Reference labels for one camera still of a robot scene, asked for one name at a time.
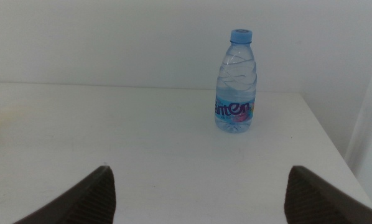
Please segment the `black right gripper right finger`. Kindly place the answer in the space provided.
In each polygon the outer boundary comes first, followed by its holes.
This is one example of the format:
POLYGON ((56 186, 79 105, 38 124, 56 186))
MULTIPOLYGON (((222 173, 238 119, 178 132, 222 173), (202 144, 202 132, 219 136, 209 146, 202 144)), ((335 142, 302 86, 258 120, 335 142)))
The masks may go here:
POLYGON ((372 224, 372 208, 304 166, 289 172, 284 213, 291 224, 372 224))

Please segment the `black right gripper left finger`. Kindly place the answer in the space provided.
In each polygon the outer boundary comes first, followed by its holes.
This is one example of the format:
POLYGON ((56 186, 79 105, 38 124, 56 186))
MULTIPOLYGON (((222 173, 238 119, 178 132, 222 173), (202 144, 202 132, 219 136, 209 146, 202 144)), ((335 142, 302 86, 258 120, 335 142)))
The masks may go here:
POLYGON ((17 222, 112 224, 115 210, 113 171, 110 166, 100 166, 59 197, 17 222))

